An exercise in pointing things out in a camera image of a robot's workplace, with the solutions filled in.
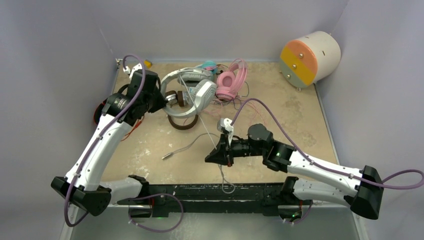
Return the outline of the brown silver headphones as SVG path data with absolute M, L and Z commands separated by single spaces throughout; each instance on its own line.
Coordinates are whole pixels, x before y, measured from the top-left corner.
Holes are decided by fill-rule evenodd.
M 187 93 L 185 91 L 175 91 L 175 90 L 170 90 L 167 91 L 165 93 L 165 99 L 167 100 L 167 105 L 172 109 L 175 108 L 179 110 L 185 110 L 189 107 L 189 101 L 187 100 Z M 192 121 L 190 123 L 186 123 L 186 121 L 189 119 L 190 117 L 186 117 L 184 122 L 182 124 L 176 123 L 174 121 L 174 117 L 168 115 L 167 119 L 170 123 L 170 125 L 175 128 L 176 130 L 180 130 L 180 131 L 186 131 L 186 130 L 190 130 L 192 129 L 198 122 L 199 120 L 199 116 L 195 115 L 194 118 L 192 119 Z

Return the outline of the white grey headphones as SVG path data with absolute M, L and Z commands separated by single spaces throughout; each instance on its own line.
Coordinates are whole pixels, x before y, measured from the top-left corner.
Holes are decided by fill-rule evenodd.
M 208 107 L 214 99 L 217 84 L 214 82 L 213 74 L 205 69 L 197 67 L 185 67 L 168 73 L 160 82 L 160 92 L 166 98 L 166 89 L 168 84 L 177 80 L 179 84 L 185 87 L 189 107 L 186 109 L 170 108 L 168 103 L 163 108 L 165 113 L 177 119 L 191 118 L 198 115 L 206 134 L 212 138 L 206 124 L 204 123 L 200 113 Z

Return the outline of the pink headphones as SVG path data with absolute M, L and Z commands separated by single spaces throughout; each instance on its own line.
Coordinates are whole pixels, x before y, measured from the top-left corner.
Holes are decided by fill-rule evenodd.
M 235 99 L 246 81 L 247 74 L 247 63 L 241 58 L 235 59 L 228 69 L 217 77 L 215 92 L 217 98 L 225 101 Z

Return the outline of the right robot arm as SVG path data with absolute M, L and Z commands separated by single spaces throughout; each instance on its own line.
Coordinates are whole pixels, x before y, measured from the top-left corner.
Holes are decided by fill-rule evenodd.
M 275 172 L 308 177 L 286 178 L 280 196 L 288 204 L 296 200 L 318 200 L 348 207 L 353 213 L 377 220 L 384 188 L 380 174 L 372 166 L 352 168 L 301 153 L 295 147 L 274 139 L 262 124 L 248 128 L 247 138 L 231 140 L 232 132 L 223 129 L 216 147 L 205 162 L 232 166 L 235 158 L 262 157 L 262 163 Z

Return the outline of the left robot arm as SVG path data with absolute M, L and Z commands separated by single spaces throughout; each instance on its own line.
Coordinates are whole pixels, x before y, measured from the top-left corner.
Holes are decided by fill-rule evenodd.
M 67 205 L 73 204 L 92 216 L 100 215 L 110 203 L 120 200 L 146 203 L 149 191 L 143 187 L 144 178 L 132 175 L 109 183 L 102 183 L 101 178 L 119 143 L 137 120 L 165 105 L 158 74 L 136 70 L 129 84 L 98 106 L 97 128 L 88 145 L 71 170 L 65 176 L 56 176 L 50 186 Z

